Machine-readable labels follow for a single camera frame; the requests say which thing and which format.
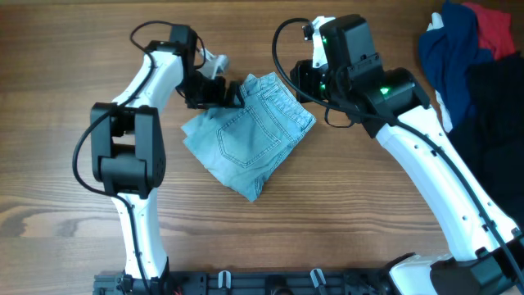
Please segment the light blue denim shorts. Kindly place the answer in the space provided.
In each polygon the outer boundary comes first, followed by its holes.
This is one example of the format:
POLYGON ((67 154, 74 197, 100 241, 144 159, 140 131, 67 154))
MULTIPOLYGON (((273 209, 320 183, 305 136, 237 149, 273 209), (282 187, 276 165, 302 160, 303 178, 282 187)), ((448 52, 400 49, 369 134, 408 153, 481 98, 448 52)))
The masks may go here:
POLYGON ((221 184, 253 202, 316 119, 275 73, 248 75, 240 94, 243 108, 212 108, 183 125, 183 143, 221 184))

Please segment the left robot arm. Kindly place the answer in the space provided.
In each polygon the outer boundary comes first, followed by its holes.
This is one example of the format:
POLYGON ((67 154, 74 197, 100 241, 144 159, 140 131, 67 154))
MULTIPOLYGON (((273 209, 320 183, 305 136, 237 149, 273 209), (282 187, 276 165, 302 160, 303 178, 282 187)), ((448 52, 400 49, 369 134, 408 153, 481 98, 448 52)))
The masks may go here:
POLYGON ((91 141, 92 170, 120 217, 126 262, 115 275, 98 275, 95 294, 179 294, 160 237, 157 194, 166 169, 160 113, 173 91, 190 109, 245 106, 237 82, 222 73, 228 59, 209 53, 188 25, 171 24, 166 41, 140 47, 143 64, 126 90, 97 102, 78 141, 91 141))

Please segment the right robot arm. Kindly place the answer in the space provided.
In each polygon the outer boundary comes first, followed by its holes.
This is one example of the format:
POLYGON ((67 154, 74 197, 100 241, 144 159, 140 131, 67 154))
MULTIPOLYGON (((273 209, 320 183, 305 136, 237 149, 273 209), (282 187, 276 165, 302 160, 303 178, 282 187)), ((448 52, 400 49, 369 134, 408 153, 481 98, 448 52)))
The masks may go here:
POLYGON ((444 255, 402 256, 377 279, 382 294, 500 294, 523 285, 523 235, 491 200, 441 128, 423 88, 404 68, 384 70, 357 14, 301 22, 314 46, 287 82, 362 125, 402 166, 445 235, 444 255))

